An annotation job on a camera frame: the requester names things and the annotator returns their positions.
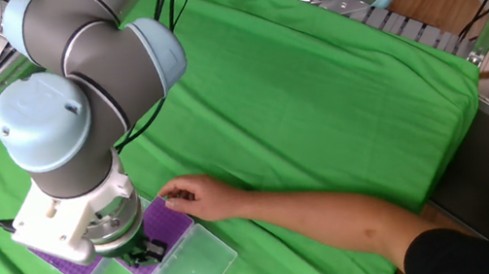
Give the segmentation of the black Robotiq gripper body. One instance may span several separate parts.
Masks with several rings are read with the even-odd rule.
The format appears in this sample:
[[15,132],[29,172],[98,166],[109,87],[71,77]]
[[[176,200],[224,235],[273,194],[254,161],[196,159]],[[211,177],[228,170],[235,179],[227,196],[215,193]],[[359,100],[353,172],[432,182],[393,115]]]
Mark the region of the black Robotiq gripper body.
[[134,259],[139,255],[144,254],[147,249],[147,242],[149,238],[143,231],[138,231],[132,236],[129,241],[125,242],[121,246],[114,248],[113,250],[107,250],[104,252],[104,257],[109,258],[121,258],[123,260]]

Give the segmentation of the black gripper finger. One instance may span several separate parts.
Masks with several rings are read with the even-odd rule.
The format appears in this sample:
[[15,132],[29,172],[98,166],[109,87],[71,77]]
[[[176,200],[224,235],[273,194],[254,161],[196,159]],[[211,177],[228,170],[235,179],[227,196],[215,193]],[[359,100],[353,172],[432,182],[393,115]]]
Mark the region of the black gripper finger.
[[167,251],[167,244],[156,239],[145,241],[144,255],[148,261],[162,262]]
[[126,253],[122,255],[124,264],[130,268],[139,268],[140,266],[152,265],[152,261],[146,257],[144,252]]

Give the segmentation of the person's right hand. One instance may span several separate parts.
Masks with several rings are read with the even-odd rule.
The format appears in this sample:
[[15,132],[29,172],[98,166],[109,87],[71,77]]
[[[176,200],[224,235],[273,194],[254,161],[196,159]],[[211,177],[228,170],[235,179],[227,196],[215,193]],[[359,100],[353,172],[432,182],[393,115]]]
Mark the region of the person's right hand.
[[239,218],[250,194],[209,175],[182,175],[164,184],[158,197],[171,210],[206,221]]

